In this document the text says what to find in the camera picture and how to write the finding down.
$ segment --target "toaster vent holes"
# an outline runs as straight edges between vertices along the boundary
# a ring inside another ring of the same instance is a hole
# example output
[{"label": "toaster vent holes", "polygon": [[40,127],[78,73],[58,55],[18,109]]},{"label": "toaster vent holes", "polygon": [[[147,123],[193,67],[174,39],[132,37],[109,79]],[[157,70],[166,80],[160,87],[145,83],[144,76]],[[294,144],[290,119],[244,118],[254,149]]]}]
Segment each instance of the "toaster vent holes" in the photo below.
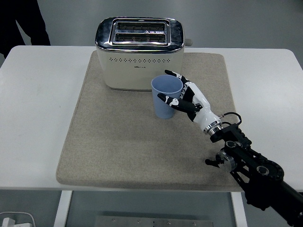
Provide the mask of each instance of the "toaster vent holes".
[{"label": "toaster vent holes", "polygon": [[134,63],[166,63],[170,62],[170,59],[131,59],[131,58],[109,58],[110,61],[114,62],[134,62]]}]

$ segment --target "metal plate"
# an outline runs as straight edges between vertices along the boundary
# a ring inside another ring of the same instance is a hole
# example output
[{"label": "metal plate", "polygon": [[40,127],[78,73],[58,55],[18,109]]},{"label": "metal plate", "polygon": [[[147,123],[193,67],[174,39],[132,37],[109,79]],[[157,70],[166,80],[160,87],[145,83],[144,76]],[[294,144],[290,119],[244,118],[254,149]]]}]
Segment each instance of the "metal plate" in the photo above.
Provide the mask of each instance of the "metal plate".
[{"label": "metal plate", "polygon": [[213,227],[212,221],[97,216],[95,227]]}]

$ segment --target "gray floor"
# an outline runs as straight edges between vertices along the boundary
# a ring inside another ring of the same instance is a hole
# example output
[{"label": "gray floor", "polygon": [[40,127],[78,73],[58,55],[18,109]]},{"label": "gray floor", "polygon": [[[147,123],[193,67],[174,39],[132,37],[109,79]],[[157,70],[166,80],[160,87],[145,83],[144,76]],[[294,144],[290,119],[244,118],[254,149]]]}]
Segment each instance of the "gray floor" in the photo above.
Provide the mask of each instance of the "gray floor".
[{"label": "gray floor", "polygon": [[[0,213],[30,213],[37,227],[53,227],[61,191],[0,190]],[[4,218],[11,218],[16,224],[31,223],[27,214],[1,214],[0,226]]]},{"label": "gray floor", "polygon": [[[93,46],[107,17],[171,17],[192,47],[283,48],[303,67],[302,0],[38,0],[52,45]],[[30,39],[22,32],[26,44]],[[0,56],[0,65],[4,58]],[[246,206],[249,227],[284,226],[274,211]]]},{"label": "gray floor", "polygon": [[234,227],[228,192],[73,192],[66,227],[93,227],[96,216],[212,221]]}]

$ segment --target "white robotic hand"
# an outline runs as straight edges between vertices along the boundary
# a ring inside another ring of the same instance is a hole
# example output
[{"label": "white robotic hand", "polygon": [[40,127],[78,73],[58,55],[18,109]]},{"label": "white robotic hand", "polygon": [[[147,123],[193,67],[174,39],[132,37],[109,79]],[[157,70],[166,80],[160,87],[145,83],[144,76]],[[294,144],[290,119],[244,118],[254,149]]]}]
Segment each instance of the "white robotic hand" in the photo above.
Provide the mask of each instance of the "white robotic hand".
[{"label": "white robotic hand", "polygon": [[220,118],[211,111],[210,104],[200,89],[178,73],[169,70],[165,70],[165,73],[179,78],[183,83],[183,89],[177,100],[162,93],[159,93],[158,97],[172,108],[187,113],[190,120],[198,123],[205,134],[212,136],[221,130]]}]

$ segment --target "black wire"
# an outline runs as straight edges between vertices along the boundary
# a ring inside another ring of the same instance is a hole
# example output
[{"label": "black wire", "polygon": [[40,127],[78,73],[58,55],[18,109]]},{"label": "black wire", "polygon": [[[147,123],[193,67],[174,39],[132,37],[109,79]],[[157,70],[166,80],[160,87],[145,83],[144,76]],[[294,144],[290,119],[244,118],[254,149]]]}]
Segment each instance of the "black wire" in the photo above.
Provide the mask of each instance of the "black wire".
[{"label": "black wire", "polygon": [[241,118],[240,114],[238,114],[238,113],[235,113],[235,112],[227,112],[227,113],[224,113],[223,115],[226,116],[226,115],[230,115],[230,114],[233,114],[233,115],[238,116],[238,118],[239,118],[240,121],[239,121],[236,125],[240,125],[240,124],[242,123],[242,118]]},{"label": "black wire", "polygon": [[230,124],[229,122],[222,122],[222,124],[232,125],[232,124]]}]

